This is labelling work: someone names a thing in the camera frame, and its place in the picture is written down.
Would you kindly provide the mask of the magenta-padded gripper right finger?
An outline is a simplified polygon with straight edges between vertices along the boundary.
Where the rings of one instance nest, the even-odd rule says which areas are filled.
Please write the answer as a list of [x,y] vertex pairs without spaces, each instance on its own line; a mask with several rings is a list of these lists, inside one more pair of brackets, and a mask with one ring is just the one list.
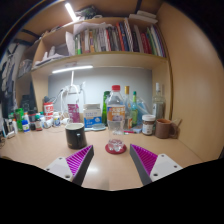
[[156,155],[134,144],[130,145],[130,155],[143,185],[150,184],[182,169],[166,154]]

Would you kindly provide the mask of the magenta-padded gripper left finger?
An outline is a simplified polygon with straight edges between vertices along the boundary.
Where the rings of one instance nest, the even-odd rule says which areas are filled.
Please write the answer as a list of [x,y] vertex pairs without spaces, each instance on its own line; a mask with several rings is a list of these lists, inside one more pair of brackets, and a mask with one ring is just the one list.
[[81,186],[93,156],[94,148],[90,145],[67,158],[58,157],[45,170]]

